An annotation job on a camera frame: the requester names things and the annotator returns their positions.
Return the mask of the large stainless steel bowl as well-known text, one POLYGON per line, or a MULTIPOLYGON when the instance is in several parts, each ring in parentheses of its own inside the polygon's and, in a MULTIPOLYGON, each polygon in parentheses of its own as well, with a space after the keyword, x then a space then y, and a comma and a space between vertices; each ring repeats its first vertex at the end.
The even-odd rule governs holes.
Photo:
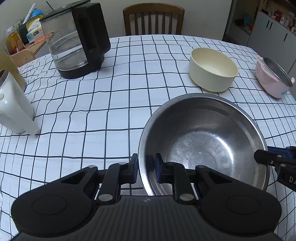
POLYGON ((255 121, 239 106, 212 94, 191 93, 160 106, 147 121, 138 145, 139 173, 149 196, 170 195, 170 184, 159 184, 152 158, 176 162, 187 169, 204 165, 266 190, 270 168, 254 159, 266 150, 255 121))

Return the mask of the pink steel-lined kids bowl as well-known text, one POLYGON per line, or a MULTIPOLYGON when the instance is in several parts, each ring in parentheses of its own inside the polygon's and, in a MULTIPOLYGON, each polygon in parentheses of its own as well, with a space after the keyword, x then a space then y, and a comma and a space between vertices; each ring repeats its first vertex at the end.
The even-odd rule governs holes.
POLYGON ((268 58, 256 57, 255 75, 263 89, 274 98, 282 98, 295 83, 286 71, 268 58))

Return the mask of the cream round bowl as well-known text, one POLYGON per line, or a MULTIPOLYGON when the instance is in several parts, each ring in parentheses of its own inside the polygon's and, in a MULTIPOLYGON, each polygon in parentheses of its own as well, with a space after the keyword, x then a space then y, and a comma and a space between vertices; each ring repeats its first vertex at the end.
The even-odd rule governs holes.
POLYGON ((195 48, 190 54, 189 75, 199 87, 210 92, 228 89, 238 68, 227 55, 210 48, 195 48))

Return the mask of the white black grid tablecloth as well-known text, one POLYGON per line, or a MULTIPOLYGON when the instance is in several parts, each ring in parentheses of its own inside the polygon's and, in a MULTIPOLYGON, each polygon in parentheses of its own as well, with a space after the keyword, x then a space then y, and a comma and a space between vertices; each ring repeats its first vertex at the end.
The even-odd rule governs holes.
POLYGON ((20 71, 41 131, 18 135, 1 127, 1 228, 12 225, 10 207, 22 193, 88 164, 105 168, 137 151, 142 129, 163 103, 201 92, 189 77, 194 48, 218 50, 238 67, 221 96, 243 108, 270 146, 295 145, 295 100, 276 100, 255 78, 256 53, 220 40, 170 35, 111 39, 102 68, 78 79, 62 78, 50 55, 20 71))

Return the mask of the wooden chair far side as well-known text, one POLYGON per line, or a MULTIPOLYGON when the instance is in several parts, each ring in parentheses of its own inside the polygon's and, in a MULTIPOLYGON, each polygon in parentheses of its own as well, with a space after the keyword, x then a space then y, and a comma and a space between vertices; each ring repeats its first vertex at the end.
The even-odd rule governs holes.
POLYGON ((167 3, 140 3, 123 9, 125 34, 151 35, 182 32, 185 10, 167 3))

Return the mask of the gold metal canister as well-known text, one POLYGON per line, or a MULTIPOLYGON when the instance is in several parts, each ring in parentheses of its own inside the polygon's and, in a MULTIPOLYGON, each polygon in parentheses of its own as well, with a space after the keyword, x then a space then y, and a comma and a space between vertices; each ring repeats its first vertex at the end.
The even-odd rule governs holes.
POLYGON ((10 55, 8 55, 4 50, 0 51, 0 68, 1 70, 8 70, 13 75, 22 91, 25 91, 26 82, 23 76, 20 74, 10 55))

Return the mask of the white wall cupboard unit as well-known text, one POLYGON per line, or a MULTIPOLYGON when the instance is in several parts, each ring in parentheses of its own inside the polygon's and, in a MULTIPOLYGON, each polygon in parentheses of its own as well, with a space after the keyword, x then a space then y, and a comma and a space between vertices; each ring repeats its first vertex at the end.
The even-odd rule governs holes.
POLYGON ((225 35, 288 73, 295 69, 295 1, 233 1, 225 35))

